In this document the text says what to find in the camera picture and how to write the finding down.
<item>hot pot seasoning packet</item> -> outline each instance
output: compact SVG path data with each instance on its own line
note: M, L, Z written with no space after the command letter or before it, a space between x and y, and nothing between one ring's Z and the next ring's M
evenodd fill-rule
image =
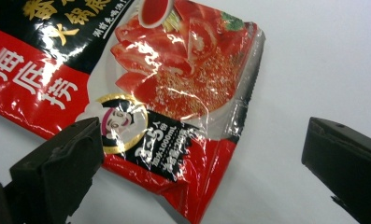
M199 223L244 126L253 22L187 0L0 2L0 115L49 139L101 122L104 167Z

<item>white table surface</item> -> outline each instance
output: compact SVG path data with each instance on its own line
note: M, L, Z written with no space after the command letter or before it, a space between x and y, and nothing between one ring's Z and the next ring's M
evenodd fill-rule
M266 42L246 128L202 223L357 223L302 163L310 117L371 137L371 0L197 0L255 21ZM0 182L44 142L0 117ZM72 223L185 223L100 169Z

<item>seasoning packet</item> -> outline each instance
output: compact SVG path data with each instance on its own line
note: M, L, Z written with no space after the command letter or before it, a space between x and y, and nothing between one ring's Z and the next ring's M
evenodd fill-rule
M244 127L253 22L188 0L0 2L0 114L49 139L98 117L103 166L199 223Z

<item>printed food image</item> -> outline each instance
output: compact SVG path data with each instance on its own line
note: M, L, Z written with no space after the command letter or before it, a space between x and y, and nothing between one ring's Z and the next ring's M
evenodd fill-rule
M135 15L115 31L111 52L126 70L116 85L170 118L206 115L234 96L252 25L185 0L151 29Z

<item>red food package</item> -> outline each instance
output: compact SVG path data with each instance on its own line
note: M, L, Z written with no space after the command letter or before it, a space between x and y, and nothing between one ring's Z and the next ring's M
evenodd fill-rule
M263 45L255 23L187 0L19 1L0 7L0 114L45 138L98 117L104 167L199 223Z

